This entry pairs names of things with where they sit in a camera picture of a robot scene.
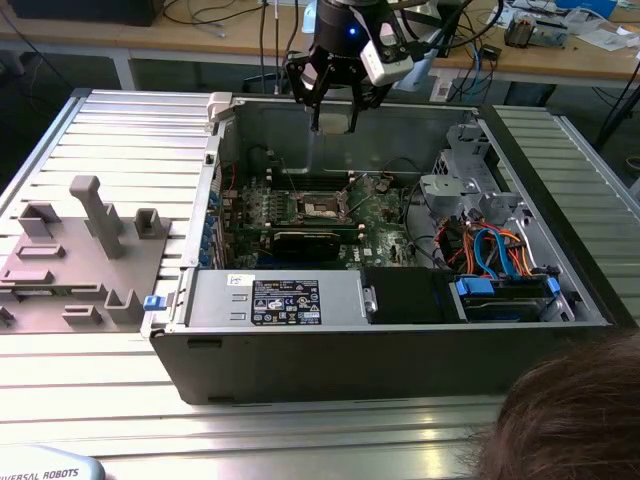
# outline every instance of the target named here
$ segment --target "sticker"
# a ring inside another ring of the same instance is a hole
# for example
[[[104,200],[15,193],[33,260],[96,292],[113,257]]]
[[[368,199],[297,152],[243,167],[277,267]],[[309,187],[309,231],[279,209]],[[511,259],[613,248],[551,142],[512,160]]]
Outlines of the sticker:
[[[252,300],[251,318],[254,325],[322,323],[317,280],[254,280]]]
[[[256,279],[255,275],[244,273],[230,273],[227,275],[227,285],[229,287],[250,287]]]

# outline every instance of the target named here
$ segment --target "motherboard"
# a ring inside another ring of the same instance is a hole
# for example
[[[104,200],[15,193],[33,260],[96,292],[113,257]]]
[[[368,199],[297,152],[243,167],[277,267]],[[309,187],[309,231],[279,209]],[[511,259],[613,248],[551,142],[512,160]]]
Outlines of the motherboard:
[[[391,176],[366,173],[252,177],[223,194],[228,268],[414,266],[403,224],[406,190]]]

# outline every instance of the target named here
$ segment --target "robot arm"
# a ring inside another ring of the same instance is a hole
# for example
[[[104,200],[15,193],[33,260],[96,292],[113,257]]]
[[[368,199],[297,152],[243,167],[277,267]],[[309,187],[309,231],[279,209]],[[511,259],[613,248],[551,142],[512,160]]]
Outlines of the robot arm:
[[[422,60],[432,48],[441,48],[437,45],[444,27],[430,43],[407,41],[396,17],[396,12],[426,1],[318,1],[309,53],[290,54],[285,67],[296,102],[313,109],[311,130],[318,130],[320,104],[330,88],[351,88],[353,103],[347,132],[354,132],[360,111],[380,106],[391,86],[413,69],[414,62]],[[465,0],[445,25],[456,21],[471,1]],[[499,0],[494,21],[500,17],[502,5],[503,0]]]

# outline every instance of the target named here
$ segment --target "power supply label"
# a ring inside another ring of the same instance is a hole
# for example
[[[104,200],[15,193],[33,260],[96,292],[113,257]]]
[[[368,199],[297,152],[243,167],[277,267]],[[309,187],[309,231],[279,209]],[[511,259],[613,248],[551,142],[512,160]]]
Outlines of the power supply label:
[[[251,321],[254,325],[320,325],[317,280],[255,280]]]

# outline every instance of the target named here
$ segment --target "blue latch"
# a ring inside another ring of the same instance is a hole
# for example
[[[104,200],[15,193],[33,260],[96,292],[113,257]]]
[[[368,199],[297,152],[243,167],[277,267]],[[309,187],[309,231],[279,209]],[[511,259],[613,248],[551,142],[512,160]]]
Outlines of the blue latch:
[[[215,207],[218,205],[218,194],[216,192],[209,192],[209,206]]]
[[[456,282],[458,295],[493,295],[495,290],[491,285],[491,279],[481,277],[462,277]]]
[[[167,297],[160,295],[147,295],[144,297],[142,308],[145,312],[157,312],[167,309]]]
[[[547,284],[549,285],[549,290],[551,290],[554,297],[560,295],[560,284],[558,283],[558,279],[549,277],[547,279]]]

